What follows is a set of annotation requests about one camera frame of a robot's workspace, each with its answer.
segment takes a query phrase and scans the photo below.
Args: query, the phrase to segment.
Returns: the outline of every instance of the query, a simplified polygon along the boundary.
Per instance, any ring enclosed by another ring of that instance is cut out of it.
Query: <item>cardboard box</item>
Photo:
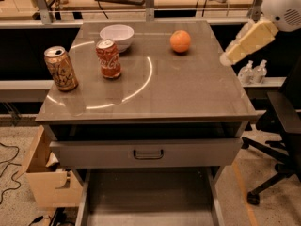
[[[73,172],[45,167],[51,152],[50,142],[40,126],[17,176],[25,173],[38,207],[77,207],[83,187]]]

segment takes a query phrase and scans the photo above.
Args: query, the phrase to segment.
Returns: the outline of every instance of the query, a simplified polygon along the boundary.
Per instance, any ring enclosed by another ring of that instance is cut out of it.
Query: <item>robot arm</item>
[[[278,31],[301,28],[301,0],[262,0],[264,15],[256,23],[249,20],[220,57],[225,66],[233,65],[275,39]]]

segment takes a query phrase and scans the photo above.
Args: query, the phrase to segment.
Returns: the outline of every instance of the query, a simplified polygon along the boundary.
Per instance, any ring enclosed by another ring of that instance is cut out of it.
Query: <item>chair armrest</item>
[[[288,134],[301,134],[301,121],[291,102],[280,92],[268,92],[267,97],[279,122]]]

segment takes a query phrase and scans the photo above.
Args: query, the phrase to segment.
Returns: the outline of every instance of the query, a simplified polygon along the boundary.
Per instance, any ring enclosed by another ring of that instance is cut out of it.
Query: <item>gray tabletop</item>
[[[135,31],[133,44],[120,54],[122,74],[116,80],[102,77],[95,52],[99,32],[111,24],[127,24]],[[169,46],[178,29],[192,38],[184,54]],[[61,92],[53,85],[36,121],[253,120],[256,111],[232,68],[220,64],[221,53],[205,21],[84,23],[70,50],[79,86]]]

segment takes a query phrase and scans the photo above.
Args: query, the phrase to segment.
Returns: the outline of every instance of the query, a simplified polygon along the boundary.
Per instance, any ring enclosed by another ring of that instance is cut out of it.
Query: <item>soda can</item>
[[[119,52],[112,40],[100,40],[96,44],[96,54],[101,64],[104,78],[118,78],[121,75]]]
[[[78,86],[69,54],[63,47],[55,46],[47,49],[44,52],[44,59],[59,90],[69,91]]]

